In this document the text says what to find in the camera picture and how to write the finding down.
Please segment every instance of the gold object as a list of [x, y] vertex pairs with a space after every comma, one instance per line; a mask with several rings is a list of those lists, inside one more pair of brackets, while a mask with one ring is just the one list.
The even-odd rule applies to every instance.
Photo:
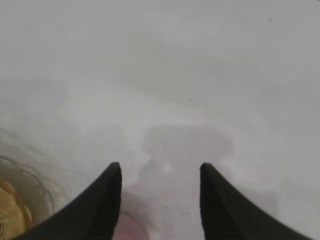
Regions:
[[24, 233], [32, 225], [32, 216], [13, 186], [0, 178], [0, 240]]

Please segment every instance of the gold woven basket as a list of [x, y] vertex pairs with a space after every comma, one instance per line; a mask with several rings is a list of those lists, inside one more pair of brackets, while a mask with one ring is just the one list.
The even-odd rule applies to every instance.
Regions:
[[28, 230], [32, 216], [13, 186], [0, 178], [0, 240], [10, 240]]

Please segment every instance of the pink skin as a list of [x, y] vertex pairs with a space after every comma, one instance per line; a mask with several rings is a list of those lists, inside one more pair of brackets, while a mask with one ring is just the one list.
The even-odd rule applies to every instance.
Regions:
[[144, 228], [130, 215], [120, 213], [112, 240], [149, 240]]

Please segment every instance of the white floor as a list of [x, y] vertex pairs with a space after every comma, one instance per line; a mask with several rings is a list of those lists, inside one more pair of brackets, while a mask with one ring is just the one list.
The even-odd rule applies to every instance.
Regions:
[[0, 0], [2, 151], [54, 183], [57, 210], [120, 162], [123, 208], [152, 240], [203, 238], [203, 162], [319, 239], [319, 13], [316, 0]]

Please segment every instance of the floor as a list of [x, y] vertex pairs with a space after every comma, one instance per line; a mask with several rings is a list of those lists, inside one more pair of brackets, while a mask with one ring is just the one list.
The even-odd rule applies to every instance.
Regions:
[[316, 0], [0, 0], [0, 155], [52, 211], [120, 162], [123, 210], [152, 240], [203, 238], [209, 162], [318, 239], [319, 12]]

